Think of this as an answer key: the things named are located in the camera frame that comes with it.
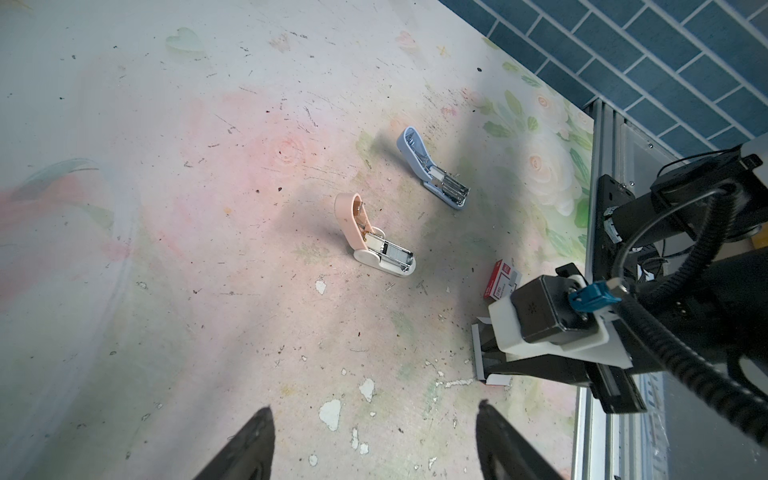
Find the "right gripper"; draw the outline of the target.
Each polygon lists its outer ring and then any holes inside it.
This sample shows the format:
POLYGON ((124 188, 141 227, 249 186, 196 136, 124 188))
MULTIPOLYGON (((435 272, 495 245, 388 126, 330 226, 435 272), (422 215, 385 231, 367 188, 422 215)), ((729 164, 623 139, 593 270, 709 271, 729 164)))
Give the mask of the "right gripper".
POLYGON ((491 372, 586 387, 600 401, 607 414, 635 414, 647 411, 646 403, 631 377, 634 373, 645 373, 647 370, 636 370, 633 367, 621 369, 595 362, 542 355, 509 360, 506 365, 495 367, 491 372))

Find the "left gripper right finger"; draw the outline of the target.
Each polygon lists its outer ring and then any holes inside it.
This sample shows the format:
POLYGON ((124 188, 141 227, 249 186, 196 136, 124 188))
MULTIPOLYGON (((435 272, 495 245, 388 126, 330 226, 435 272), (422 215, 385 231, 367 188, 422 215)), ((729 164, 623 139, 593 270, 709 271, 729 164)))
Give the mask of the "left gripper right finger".
POLYGON ((562 479, 487 400, 478 405, 475 438, 485 480, 562 479))

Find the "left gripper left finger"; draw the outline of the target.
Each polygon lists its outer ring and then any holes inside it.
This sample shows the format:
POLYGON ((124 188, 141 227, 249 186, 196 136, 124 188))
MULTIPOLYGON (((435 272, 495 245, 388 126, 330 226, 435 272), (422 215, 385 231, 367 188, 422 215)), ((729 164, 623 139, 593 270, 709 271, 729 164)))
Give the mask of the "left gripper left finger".
POLYGON ((274 458, 275 433, 271 408, 259 409, 194 480, 268 480, 274 458))

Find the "red staple box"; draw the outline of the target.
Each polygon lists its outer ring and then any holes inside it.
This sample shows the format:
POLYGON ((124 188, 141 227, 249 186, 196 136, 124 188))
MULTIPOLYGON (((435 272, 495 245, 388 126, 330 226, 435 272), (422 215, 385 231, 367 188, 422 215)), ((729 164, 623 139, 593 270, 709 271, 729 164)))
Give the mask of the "red staple box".
POLYGON ((494 265, 483 298, 501 300, 517 289, 521 279, 522 274, 510 262, 500 259, 494 265))

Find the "pink white mini stapler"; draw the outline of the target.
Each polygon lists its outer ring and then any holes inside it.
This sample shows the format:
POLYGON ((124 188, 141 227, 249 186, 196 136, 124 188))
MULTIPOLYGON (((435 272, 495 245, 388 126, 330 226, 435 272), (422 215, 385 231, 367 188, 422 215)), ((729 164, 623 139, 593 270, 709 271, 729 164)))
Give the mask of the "pink white mini stapler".
POLYGON ((415 271, 413 252, 388 240, 380 228, 372 225, 358 193, 338 194, 334 214, 356 261, 397 277, 415 271))

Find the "blue mini stapler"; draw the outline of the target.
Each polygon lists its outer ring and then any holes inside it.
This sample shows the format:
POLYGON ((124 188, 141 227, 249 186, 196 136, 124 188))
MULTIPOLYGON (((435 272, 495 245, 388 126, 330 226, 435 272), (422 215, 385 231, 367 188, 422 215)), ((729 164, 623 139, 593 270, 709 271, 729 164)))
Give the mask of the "blue mini stapler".
POLYGON ((397 139, 397 147, 427 190, 455 210, 466 206, 470 189, 432 160, 423 138, 414 127, 403 130, 397 139))

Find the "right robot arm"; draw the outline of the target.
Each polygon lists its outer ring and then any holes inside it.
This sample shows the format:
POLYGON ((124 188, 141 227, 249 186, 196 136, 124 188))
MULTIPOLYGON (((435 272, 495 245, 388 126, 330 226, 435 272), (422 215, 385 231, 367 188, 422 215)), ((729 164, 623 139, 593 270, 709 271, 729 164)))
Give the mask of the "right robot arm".
POLYGON ((740 362, 767 366, 767 252, 719 255, 767 220, 763 163, 739 147, 684 158, 642 196, 601 176, 591 274, 565 264, 495 299, 472 328, 478 380, 585 387, 606 413, 635 414, 634 376, 664 371, 765 445, 767 393, 740 362))

